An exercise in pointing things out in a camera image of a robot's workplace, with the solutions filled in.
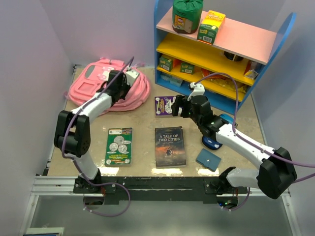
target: shelf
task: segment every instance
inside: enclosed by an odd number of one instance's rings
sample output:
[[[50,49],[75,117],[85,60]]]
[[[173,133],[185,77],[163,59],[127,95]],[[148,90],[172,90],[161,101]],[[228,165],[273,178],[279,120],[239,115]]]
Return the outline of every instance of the shelf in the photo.
[[[206,11],[202,12],[200,21],[202,21],[206,14]],[[198,31],[193,34],[178,34],[173,30],[172,7],[157,24],[157,29],[174,35],[180,35],[180,37],[185,37],[199,44],[211,47],[208,44],[197,41]],[[277,33],[275,32],[226,18],[212,47],[237,54],[261,64],[267,64],[276,35]]]
[[[168,72],[167,70],[164,70],[160,66],[157,67],[157,70],[159,70],[161,72],[164,72],[164,73],[167,73],[167,74],[170,74],[170,75],[174,75],[174,76],[176,76],[176,77],[178,77],[178,78],[180,78],[182,80],[185,80],[187,82],[190,82],[190,83],[191,82],[196,82],[196,81],[198,81],[199,79],[201,79],[203,77],[201,69],[199,67],[195,68],[195,73],[193,75],[180,72],[180,68],[181,68],[181,65],[179,64],[176,67],[174,67],[171,72]],[[224,88],[224,87],[222,87],[220,85],[214,84],[214,83],[212,83],[212,82],[210,82],[208,80],[203,80],[201,83],[205,87],[205,89],[208,89],[210,91],[216,92],[218,94],[221,94],[223,96],[226,96],[228,98],[236,100],[236,92],[234,92],[234,91],[231,91],[231,90],[229,90],[227,88]],[[243,101],[244,96],[245,96],[244,93],[239,92],[238,100],[240,102]]]
[[[156,84],[186,96],[189,96],[191,94],[189,84],[187,82],[183,82],[180,87],[177,87],[171,84],[169,81],[166,81],[158,76]],[[204,96],[208,98],[212,107],[218,108],[221,111],[227,112],[232,115],[235,113],[236,101],[207,90],[205,91]]]
[[[214,72],[224,72],[235,80],[252,86],[254,80],[244,76],[248,59],[230,61],[219,49],[169,33],[157,47],[157,52]]]

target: pink shelf top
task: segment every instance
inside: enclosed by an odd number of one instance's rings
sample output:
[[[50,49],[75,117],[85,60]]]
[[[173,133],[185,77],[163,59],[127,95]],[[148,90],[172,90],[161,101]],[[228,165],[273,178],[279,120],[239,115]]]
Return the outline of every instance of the pink shelf top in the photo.
[[[206,11],[202,12],[200,22],[206,14]],[[157,29],[197,41],[198,31],[193,34],[184,34],[173,30],[172,7],[157,24]],[[226,18],[213,47],[267,64],[276,35],[275,32]]]

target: purple book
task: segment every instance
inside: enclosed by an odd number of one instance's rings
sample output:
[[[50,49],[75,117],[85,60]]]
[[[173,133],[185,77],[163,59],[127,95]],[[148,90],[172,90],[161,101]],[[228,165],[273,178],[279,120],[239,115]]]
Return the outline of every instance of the purple book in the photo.
[[[169,117],[172,116],[172,104],[175,102],[176,96],[154,97],[156,116]],[[179,108],[178,114],[182,113],[182,108]]]

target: pink backpack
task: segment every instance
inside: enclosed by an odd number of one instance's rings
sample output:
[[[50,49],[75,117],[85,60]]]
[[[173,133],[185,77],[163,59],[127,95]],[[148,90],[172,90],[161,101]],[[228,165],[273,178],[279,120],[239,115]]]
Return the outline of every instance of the pink backpack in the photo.
[[[89,64],[71,85],[68,99],[76,105],[81,106],[96,93],[105,80],[108,80],[111,70],[121,70],[123,66],[124,62],[121,60],[109,60],[105,58]],[[129,90],[126,99],[119,100],[106,112],[134,110],[147,100],[151,89],[148,78],[135,67],[132,69],[135,69],[140,74]]]

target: blue shelf bottom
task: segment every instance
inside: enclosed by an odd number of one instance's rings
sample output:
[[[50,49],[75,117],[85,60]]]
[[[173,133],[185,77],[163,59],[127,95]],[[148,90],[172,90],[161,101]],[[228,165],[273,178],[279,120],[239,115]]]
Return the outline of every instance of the blue shelf bottom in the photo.
[[[160,77],[160,73],[157,72],[157,81],[156,84],[163,86],[167,89],[173,90],[175,92],[178,92],[183,95],[189,95],[191,94],[191,91],[189,89],[189,83],[184,81],[180,87],[177,87],[173,84],[171,84],[169,81],[166,81]],[[221,111],[227,112],[229,114],[234,114],[235,112],[235,103],[236,101],[229,99],[227,97],[224,97],[220,94],[205,91],[204,95],[208,98],[210,101],[211,106],[218,108]]]

